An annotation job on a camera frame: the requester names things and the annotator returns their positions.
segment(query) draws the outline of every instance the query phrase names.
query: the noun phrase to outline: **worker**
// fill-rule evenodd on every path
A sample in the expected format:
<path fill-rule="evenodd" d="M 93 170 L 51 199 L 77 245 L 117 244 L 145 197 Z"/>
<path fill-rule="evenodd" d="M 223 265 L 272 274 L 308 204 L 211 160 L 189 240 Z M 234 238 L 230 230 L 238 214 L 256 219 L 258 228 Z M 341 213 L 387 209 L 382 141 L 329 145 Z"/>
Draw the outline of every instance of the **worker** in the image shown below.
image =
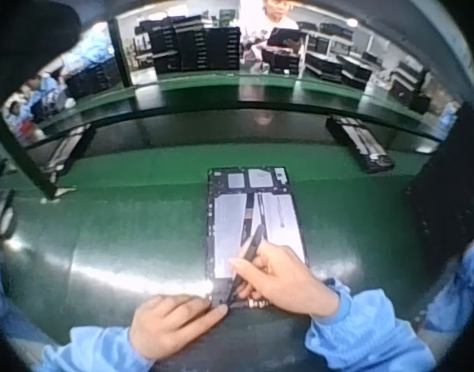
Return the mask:
<path fill-rule="evenodd" d="M 263 0 L 260 9 L 253 9 L 250 5 L 245 9 L 242 6 L 242 15 L 239 25 L 242 32 L 241 43 L 246 61 L 261 61 L 262 48 L 275 27 L 280 29 L 299 29 L 295 21 L 287 15 L 292 8 L 292 2 L 284 0 Z"/>
<path fill-rule="evenodd" d="M 23 145 L 27 145 L 32 141 L 36 130 L 32 119 L 33 114 L 27 103 L 13 101 L 9 106 L 9 116 L 5 118 L 5 121 L 16 139 Z"/>
<path fill-rule="evenodd" d="M 26 86 L 31 91 L 28 100 L 29 107 L 40 101 L 42 101 L 43 106 L 51 105 L 55 101 L 57 94 L 61 91 L 57 81 L 50 76 L 42 77 L 36 75 L 26 81 Z"/>

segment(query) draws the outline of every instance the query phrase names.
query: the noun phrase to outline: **hand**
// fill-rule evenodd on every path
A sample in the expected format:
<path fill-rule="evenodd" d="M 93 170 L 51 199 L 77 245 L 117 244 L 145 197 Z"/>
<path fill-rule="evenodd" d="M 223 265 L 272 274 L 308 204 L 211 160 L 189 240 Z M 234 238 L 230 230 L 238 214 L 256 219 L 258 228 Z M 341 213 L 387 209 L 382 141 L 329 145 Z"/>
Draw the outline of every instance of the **hand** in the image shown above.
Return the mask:
<path fill-rule="evenodd" d="M 287 246 L 263 240 L 252 263 L 241 258 L 230 263 L 247 281 L 237 289 L 242 299 L 264 297 L 283 310 L 318 317 L 333 315 L 338 309 L 338 294 L 317 280 Z"/>
<path fill-rule="evenodd" d="M 188 295 L 156 296 L 133 317 L 130 342 L 144 358 L 162 360 L 214 327 L 228 313 L 226 305 L 207 311 L 210 303 Z"/>
<path fill-rule="evenodd" d="M 295 53 L 295 54 L 297 54 L 300 51 L 300 48 L 302 48 L 302 43 L 300 41 L 295 42 L 292 39 L 283 40 L 283 44 L 285 44 L 289 48 L 292 48 L 293 53 Z"/>

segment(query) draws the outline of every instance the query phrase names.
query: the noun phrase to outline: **blue cuff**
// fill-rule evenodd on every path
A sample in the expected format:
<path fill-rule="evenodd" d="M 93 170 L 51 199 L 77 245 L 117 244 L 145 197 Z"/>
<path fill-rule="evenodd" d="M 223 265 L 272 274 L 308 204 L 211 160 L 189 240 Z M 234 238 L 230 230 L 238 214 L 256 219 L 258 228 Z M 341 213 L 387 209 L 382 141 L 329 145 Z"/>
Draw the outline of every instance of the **blue cuff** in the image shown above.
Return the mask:
<path fill-rule="evenodd" d="M 125 352 L 131 355 L 131 370 L 149 370 L 152 365 L 155 363 L 155 360 L 148 360 L 141 356 L 132 346 L 130 342 L 130 328 L 126 328 L 121 338 L 124 338 L 124 348 Z"/>
<path fill-rule="evenodd" d="M 318 322 L 325 326 L 330 326 L 344 320 L 345 317 L 351 312 L 351 306 L 352 306 L 352 297 L 349 295 L 349 293 L 346 293 L 345 291 L 339 291 L 336 288 L 330 288 L 330 289 L 334 291 L 336 294 L 338 294 L 338 297 L 340 300 L 340 304 L 338 306 L 337 311 L 333 315 L 330 315 L 324 318 L 320 318 L 317 316 L 313 317 L 313 320 L 315 322 Z"/>

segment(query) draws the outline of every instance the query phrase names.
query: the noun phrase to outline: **ceiling light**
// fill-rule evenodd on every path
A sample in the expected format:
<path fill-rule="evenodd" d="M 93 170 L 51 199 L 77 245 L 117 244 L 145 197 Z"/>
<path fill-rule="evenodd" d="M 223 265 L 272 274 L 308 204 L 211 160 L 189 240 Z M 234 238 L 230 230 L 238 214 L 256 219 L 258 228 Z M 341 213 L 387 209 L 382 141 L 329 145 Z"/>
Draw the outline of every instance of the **ceiling light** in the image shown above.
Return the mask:
<path fill-rule="evenodd" d="M 347 20 L 347 26 L 349 27 L 357 27 L 359 26 L 359 21 L 356 18 L 349 18 Z"/>

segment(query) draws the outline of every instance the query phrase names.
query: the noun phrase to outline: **blue sleeve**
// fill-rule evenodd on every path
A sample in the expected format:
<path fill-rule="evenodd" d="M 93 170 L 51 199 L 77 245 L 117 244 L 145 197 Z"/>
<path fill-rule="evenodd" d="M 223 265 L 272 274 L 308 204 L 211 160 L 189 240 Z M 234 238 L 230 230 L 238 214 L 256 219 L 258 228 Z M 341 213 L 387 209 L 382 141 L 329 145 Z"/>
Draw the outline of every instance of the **blue sleeve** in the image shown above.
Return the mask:
<path fill-rule="evenodd" d="M 152 362 L 131 346 L 128 328 L 80 327 L 71 330 L 71 343 L 46 346 L 36 372 L 147 372 Z"/>
<path fill-rule="evenodd" d="M 396 319 L 382 290 L 354 297 L 338 281 L 329 287 L 340 296 L 330 318 L 313 319 L 306 347 L 323 356 L 328 367 L 346 371 L 427 371 L 435 366 L 428 347 L 408 322 Z"/>
<path fill-rule="evenodd" d="M 474 311 L 474 244 L 462 257 L 459 268 L 428 306 L 425 329 L 461 332 Z"/>

